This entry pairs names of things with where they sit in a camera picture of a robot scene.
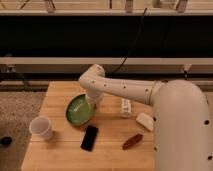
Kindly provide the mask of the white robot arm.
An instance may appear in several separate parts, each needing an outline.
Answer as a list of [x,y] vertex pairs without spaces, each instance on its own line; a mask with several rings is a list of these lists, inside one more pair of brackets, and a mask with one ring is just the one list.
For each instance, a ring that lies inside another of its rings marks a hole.
[[108,93],[153,107],[155,171],[213,171],[213,121],[197,85],[107,78],[98,64],[79,77],[79,84],[92,103]]

